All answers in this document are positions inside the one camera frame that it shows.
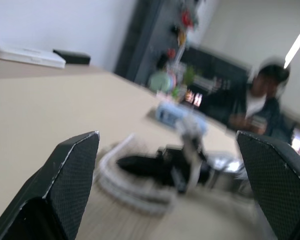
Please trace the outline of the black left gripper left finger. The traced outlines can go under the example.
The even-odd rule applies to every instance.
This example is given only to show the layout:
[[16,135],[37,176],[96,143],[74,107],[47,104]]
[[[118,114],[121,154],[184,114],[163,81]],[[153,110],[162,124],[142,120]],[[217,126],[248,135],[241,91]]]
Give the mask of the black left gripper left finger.
[[89,199],[100,135],[59,143],[0,216],[0,240],[75,240]]

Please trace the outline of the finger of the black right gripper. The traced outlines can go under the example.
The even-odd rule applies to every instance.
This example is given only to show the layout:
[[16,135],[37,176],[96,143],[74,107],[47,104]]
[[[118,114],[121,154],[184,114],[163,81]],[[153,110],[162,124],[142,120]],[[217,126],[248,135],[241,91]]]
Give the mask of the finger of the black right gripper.
[[136,171],[127,171],[128,174],[133,176],[144,178],[148,180],[154,180],[155,183],[158,183],[162,186],[174,187],[174,181],[169,172],[136,172]]
[[156,173],[164,165],[161,157],[128,155],[117,160],[116,164],[128,173]]

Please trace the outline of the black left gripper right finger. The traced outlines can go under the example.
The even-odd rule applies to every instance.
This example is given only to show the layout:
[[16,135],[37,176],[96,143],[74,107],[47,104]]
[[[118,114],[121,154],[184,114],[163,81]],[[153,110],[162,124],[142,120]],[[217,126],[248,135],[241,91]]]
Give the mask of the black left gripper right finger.
[[253,195],[278,240],[300,240],[300,155],[286,142],[238,131]]

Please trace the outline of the beige terry towel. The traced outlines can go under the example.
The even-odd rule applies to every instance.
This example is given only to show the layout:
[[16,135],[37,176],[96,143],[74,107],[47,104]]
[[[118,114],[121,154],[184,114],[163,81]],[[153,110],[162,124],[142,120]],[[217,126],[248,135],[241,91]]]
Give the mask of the beige terry towel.
[[[182,148],[181,145],[166,145]],[[104,194],[101,240],[259,240],[258,214],[241,159],[205,152],[210,177],[188,193],[127,173],[117,160],[157,157],[131,134],[99,160],[93,180]]]

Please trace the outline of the folded light blue towel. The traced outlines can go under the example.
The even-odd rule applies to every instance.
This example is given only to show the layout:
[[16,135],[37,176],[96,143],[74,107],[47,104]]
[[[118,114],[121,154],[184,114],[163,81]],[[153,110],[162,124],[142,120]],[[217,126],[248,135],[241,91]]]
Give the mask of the folded light blue towel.
[[191,107],[169,101],[161,102],[155,110],[155,119],[181,135],[203,136],[207,132],[205,115]]

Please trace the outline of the light green plate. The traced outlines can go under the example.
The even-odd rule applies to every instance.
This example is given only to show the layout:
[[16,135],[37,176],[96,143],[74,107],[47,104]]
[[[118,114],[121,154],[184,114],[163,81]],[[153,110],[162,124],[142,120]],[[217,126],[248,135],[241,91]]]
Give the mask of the light green plate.
[[167,72],[157,71],[153,73],[148,82],[148,87],[152,92],[168,93],[171,90],[171,77]]

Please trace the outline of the pink plate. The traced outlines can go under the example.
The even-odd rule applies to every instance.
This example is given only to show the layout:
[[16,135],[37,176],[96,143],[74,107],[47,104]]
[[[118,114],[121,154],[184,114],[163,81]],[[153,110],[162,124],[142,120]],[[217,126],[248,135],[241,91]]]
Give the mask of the pink plate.
[[177,85],[177,77],[174,72],[168,72],[168,76],[170,79],[170,87],[169,89],[172,91]]

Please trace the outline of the person in dark jacket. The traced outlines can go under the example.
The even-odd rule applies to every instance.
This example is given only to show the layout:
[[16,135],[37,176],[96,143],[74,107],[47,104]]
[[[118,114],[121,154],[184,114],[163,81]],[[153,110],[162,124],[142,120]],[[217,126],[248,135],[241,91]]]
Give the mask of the person in dark jacket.
[[287,84],[291,69],[272,57],[260,66],[252,82],[231,84],[203,97],[199,111],[228,130],[247,131],[293,143],[295,124],[283,115],[278,88]]

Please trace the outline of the small green potted plant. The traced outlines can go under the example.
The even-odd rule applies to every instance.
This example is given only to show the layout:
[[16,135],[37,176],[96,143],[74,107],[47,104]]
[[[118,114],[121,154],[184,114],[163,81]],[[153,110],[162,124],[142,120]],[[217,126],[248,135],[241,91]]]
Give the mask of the small green potted plant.
[[183,73],[182,84],[189,86],[194,82],[196,72],[193,66],[188,65]]

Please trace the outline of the long black box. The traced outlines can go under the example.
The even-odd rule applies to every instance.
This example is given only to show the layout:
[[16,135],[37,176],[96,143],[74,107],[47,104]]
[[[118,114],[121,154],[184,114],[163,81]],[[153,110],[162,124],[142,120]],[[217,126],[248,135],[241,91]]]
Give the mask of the long black box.
[[89,65],[91,62],[91,56],[86,53],[59,49],[53,49],[52,52],[63,58],[66,64]]

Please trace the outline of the dark grey cabinet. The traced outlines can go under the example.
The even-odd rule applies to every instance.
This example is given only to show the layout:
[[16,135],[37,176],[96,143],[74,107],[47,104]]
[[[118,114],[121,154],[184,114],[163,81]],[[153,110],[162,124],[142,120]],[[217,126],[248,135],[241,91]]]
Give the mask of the dark grey cabinet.
[[202,0],[138,0],[114,73],[146,86],[150,76],[174,59],[178,37],[197,24]]

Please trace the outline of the flat white box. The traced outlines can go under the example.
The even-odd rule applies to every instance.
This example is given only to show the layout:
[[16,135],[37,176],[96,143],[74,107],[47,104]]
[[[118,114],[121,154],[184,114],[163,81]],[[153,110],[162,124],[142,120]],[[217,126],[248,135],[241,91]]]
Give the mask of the flat white box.
[[0,59],[64,69],[66,61],[58,54],[0,42]]

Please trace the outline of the long ceiling light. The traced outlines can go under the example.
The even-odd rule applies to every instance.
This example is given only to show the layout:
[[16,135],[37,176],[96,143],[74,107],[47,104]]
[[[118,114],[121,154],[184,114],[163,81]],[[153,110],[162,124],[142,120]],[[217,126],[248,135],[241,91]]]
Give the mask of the long ceiling light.
[[291,48],[289,49],[289,51],[287,52],[284,58],[284,69],[286,69],[290,65],[291,61],[293,60],[293,58],[295,57],[299,49],[300,49],[300,34],[297,36],[297,38],[295,39],[294,43],[292,44]]

